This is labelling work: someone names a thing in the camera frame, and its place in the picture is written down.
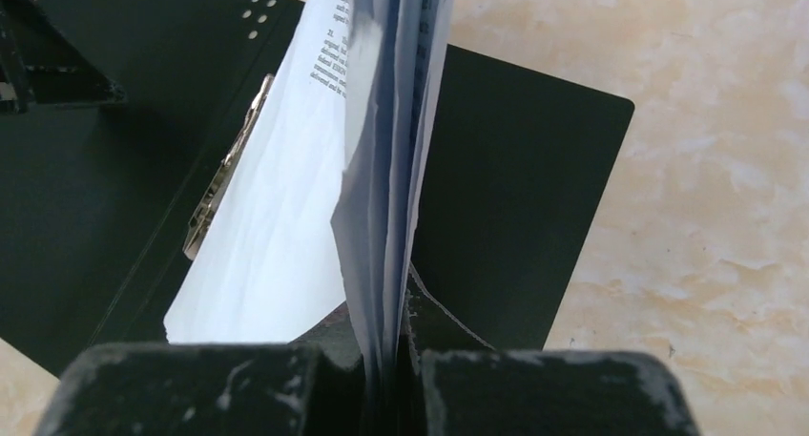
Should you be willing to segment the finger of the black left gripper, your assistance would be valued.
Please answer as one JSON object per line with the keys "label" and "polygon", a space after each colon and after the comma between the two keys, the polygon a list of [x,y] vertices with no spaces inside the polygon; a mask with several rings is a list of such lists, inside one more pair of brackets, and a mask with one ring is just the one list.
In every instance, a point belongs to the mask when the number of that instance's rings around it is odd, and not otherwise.
{"label": "finger of the black left gripper", "polygon": [[121,86],[89,62],[35,0],[1,0],[1,113],[123,104]]}

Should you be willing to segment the white printed paper stack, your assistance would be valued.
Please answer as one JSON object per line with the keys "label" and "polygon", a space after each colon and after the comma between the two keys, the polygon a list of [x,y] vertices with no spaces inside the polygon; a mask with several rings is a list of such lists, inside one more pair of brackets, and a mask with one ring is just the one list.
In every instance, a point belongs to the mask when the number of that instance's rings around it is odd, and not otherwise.
{"label": "white printed paper stack", "polygon": [[453,0],[306,0],[167,340],[286,343],[340,304],[395,360]]}

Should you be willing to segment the teal folder black inside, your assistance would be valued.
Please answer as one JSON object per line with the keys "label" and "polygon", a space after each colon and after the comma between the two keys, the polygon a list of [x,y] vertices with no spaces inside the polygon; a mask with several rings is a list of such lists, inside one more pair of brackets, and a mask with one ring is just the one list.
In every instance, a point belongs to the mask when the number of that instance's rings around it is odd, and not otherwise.
{"label": "teal folder black inside", "polygon": [[[1,118],[1,336],[57,375],[93,344],[163,337],[188,220],[303,4],[39,4],[127,96]],[[545,344],[632,114],[448,49],[413,261],[484,340]]]}

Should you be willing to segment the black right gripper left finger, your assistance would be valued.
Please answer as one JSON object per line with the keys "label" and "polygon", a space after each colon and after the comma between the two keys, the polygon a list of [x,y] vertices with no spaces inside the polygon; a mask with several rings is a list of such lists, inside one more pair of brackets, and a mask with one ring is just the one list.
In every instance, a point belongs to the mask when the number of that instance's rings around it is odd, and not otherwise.
{"label": "black right gripper left finger", "polygon": [[354,435],[363,373],[340,306],[288,344],[107,343],[60,379],[38,435]]}

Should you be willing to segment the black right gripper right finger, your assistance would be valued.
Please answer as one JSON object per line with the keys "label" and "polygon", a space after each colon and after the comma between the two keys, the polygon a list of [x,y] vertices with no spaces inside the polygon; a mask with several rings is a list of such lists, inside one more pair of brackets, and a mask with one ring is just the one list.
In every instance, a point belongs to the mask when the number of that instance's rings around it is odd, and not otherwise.
{"label": "black right gripper right finger", "polygon": [[402,435],[696,435],[680,383],[628,351],[496,350],[407,276]]}

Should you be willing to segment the metal folder clip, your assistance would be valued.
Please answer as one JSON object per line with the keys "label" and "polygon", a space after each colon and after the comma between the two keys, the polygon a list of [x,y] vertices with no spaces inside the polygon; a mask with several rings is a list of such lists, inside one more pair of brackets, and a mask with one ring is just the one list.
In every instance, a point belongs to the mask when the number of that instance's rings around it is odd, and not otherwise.
{"label": "metal folder clip", "polygon": [[188,222],[188,231],[182,247],[183,253],[188,260],[194,260],[197,257],[201,244],[204,242],[214,216],[218,211],[218,207],[222,202],[236,167],[239,164],[244,147],[255,128],[259,114],[274,80],[275,76],[271,73],[263,78],[259,91],[254,96],[244,116],[243,124],[233,144],[225,157],[221,160],[217,171]]}

